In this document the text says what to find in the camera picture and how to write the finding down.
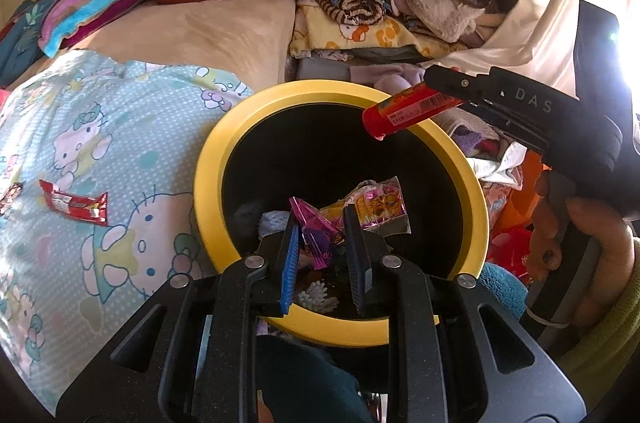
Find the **red candy wrapper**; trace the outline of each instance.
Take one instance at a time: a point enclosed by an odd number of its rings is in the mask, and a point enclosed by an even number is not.
[[[486,261],[505,268],[520,282],[529,286],[531,278],[527,273],[527,259],[530,239],[531,232],[528,229],[510,228],[491,241]]]
[[[40,180],[44,200],[51,210],[62,212],[78,221],[107,226],[107,192],[101,196],[84,197],[60,191],[60,188],[48,181]]]
[[[437,92],[420,82],[365,109],[362,123],[370,135],[382,140],[388,134],[411,127],[461,103],[462,100]]]

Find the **hello kitty bedsheet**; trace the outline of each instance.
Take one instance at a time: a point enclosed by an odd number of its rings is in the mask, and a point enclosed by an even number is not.
[[[97,351],[171,275],[212,273],[193,213],[210,130],[251,91],[198,66],[119,64],[71,51],[0,114],[0,343],[54,413]],[[108,192],[108,226],[49,210],[39,179]]]

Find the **yellow bowl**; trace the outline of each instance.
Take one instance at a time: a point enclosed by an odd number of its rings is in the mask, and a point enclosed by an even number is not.
[[[225,168],[240,140],[267,117],[291,107],[328,103],[364,109],[387,97],[383,92],[354,83],[330,80],[290,82],[245,99],[220,120],[200,153],[193,191],[204,246],[219,272],[241,258],[227,231],[222,201]],[[489,234],[486,206],[478,180],[462,152],[434,122],[426,120],[409,130],[439,159],[460,201],[462,243],[449,278],[459,273],[478,277],[486,256]],[[270,319],[270,323],[296,337],[325,345],[369,347],[388,343],[387,319],[343,320],[292,305],[287,316]]]

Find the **pink foil wrapper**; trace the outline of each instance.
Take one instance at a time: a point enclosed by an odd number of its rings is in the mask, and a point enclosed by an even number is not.
[[[308,202],[291,197],[289,204],[302,227],[305,246],[313,256],[314,270],[327,268],[331,263],[334,244],[340,241],[340,232]]]

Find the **orange object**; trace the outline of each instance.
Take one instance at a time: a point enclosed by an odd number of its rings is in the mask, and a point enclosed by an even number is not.
[[[545,165],[542,164],[540,155],[527,151],[521,166],[522,190],[514,190],[511,193],[507,205],[495,223],[493,236],[515,226],[526,226],[531,222],[531,214],[540,200],[540,196],[536,193],[536,181],[544,169]]]

